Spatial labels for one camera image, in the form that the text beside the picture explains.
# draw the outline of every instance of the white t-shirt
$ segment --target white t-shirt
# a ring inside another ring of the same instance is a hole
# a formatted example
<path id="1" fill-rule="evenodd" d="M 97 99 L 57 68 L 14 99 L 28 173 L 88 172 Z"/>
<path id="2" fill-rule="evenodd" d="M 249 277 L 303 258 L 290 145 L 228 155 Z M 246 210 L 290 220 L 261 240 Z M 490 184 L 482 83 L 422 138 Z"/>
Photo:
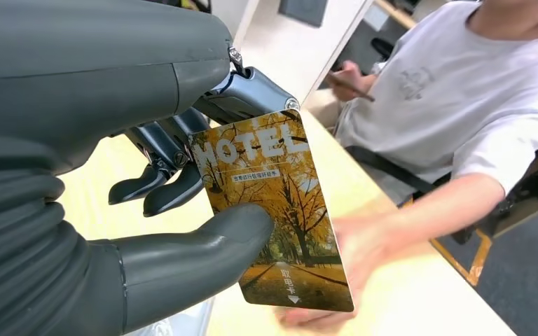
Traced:
<path id="1" fill-rule="evenodd" d="M 336 137 L 434 182 L 487 174 L 508 193 L 538 149 L 538 39 L 493 41 L 467 29 L 478 8 L 452 1 L 407 32 L 370 94 L 343 108 Z M 397 203 L 414 191 L 365 167 Z"/>

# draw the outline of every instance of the human hand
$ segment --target human hand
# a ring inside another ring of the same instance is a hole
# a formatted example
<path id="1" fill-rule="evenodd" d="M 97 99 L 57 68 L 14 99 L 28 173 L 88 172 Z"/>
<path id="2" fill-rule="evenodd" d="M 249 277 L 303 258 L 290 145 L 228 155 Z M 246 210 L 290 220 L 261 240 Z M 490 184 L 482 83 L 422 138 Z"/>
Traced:
<path id="1" fill-rule="evenodd" d="M 341 80 L 348 82 L 349 84 L 355 86 L 356 88 L 363 90 L 362 74 L 361 74 L 358 64 L 352 61 L 343 62 L 342 69 L 340 71 L 335 72 L 335 76 L 337 76 Z M 339 101 L 348 102 L 358 97 L 358 94 L 356 92 L 354 92 L 353 90 L 350 90 L 349 88 L 343 85 L 340 85 L 335 80 L 330 79 L 329 77 L 326 78 L 326 82 L 329 84 L 329 86 L 333 90 L 333 94 Z"/>
<path id="2" fill-rule="evenodd" d="M 301 308 L 284 309 L 279 313 L 278 319 L 285 326 L 328 328 L 357 315 L 366 282 L 384 258 L 382 234 L 377 231 L 377 225 L 371 225 L 364 217 L 336 218 L 333 220 L 333 227 L 347 282 L 354 297 L 355 310 L 352 313 L 336 313 Z"/>

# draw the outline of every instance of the floor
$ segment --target floor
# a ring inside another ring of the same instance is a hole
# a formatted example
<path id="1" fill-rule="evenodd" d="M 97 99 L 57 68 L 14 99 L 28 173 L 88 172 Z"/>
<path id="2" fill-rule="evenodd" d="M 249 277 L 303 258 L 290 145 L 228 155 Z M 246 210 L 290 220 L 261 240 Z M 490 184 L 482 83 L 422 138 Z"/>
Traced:
<path id="1" fill-rule="evenodd" d="M 363 71 L 370 71 L 379 60 L 370 40 L 381 37 L 395 42 L 403 33 L 393 22 L 379 32 L 361 23 L 340 59 L 353 60 Z M 464 265 L 470 265 L 478 246 L 477 239 L 466 246 L 449 238 L 441 243 Z M 494 241 L 476 291 L 517 335 L 538 335 L 538 216 Z"/>

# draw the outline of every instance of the robotic hand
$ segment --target robotic hand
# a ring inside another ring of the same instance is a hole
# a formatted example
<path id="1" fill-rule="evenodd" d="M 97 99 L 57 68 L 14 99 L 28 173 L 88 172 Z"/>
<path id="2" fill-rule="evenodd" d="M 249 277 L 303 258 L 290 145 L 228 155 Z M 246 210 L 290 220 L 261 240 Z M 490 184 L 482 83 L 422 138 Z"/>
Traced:
<path id="1" fill-rule="evenodd" d="M 262 208 L 233 207 L 186 234 L 86 241 L 55 202 L 56 176 L 126 134 L 150 163 L 109 201 L 145 197 L 145 216 L 156 215 L 201 189 L 184 145 L 209 127 L 200 113 L 231 123 L 286 106 L 297 102 L 242 67 L 211 15 L 140 0 L 0 0 L 0 335 L 121 335 L 234 284 L 273 231 Z"/>

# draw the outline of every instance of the robotic finger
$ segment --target robotic finger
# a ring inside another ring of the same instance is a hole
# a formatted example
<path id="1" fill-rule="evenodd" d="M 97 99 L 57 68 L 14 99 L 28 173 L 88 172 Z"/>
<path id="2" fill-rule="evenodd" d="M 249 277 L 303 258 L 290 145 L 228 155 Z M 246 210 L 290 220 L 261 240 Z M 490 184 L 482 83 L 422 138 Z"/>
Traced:
<path id="1" fill-rule="evenodd" d="M 144 216 L 149 217 L 179 207 L 197 195 L 202 181 L 187 138 L 210 128 L 202 115 L 226 125 L 283 109 L 299 109 L 296 98 L 263 72 L 244 68 L 236 49 L 230 48 L 228 54 L 235 70 L 192 107 L 125 132 L 149 163 L 139 178 L 121 181 L 110 189 L 109 204 L 145 198 Z M 179 178 L 166 185 L 181 169 Z"/>

